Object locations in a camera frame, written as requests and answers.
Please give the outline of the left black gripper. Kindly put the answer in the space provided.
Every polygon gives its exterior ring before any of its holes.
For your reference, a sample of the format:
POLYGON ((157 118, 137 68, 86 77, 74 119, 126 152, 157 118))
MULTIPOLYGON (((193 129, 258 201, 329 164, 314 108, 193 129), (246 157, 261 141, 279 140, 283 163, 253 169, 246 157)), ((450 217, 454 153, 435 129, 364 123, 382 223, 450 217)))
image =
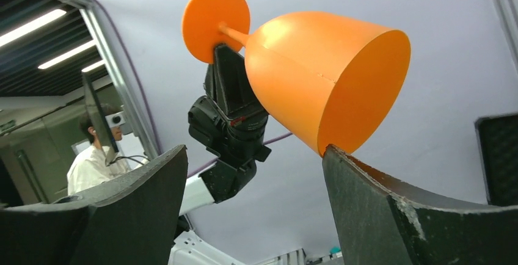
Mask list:
POLYGON ((214 47, 213 57, 204 82, 207 96, 188 112, 189 134, 230 166, 264 162, 271 154, 263 142, 268 113, 252 91, 244 57, 225 43, 214 47), (222 111, 246 113, 230 119, 222 111))

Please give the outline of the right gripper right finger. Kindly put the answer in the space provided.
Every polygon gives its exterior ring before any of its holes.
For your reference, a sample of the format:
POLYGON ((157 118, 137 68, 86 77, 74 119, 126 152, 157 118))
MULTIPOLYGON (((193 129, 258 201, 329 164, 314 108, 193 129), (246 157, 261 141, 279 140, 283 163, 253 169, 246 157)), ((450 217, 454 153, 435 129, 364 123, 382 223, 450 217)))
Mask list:
POLYGON ((516 264, 517 207, 435 194, 329 145, 323 172, 346 264, 516 264))

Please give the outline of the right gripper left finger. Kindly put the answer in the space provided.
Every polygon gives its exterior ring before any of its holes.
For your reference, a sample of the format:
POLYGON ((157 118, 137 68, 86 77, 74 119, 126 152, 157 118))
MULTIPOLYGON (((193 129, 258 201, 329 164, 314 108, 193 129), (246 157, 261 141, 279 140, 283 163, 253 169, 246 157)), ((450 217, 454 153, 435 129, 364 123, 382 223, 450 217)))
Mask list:
POLYGON ((1 210, 2 264, 167 264, 186 184, 178 145, 52 204, 1 210))

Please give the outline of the orange plastic wine glass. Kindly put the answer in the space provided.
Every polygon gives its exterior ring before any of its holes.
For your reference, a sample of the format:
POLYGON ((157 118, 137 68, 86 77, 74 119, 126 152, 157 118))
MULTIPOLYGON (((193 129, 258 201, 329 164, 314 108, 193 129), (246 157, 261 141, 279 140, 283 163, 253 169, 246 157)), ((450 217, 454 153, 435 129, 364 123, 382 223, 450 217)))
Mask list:
POLYGON ((374 134, 410 64, 410 40, 401 30, 303 11, 251 32, 246 0, 189 0, 181 31, 188 51, 205 63, 221 43, 244 51, 261 105, 320 155, 329 145, 353 153, 374 134))

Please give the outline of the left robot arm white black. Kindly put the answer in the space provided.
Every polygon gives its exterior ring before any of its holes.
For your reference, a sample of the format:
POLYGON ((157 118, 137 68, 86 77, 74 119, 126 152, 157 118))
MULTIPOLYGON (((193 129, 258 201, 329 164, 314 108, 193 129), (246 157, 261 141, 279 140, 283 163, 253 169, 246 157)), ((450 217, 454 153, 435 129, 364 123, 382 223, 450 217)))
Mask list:
POLYGON ((211 53, 203 87, 188 112, 189 134, 216 155, 186 181, 180 215, 234 197, 271 149, 263 142, 269 114, 252 91, 244 58, 225 43, 211 53))

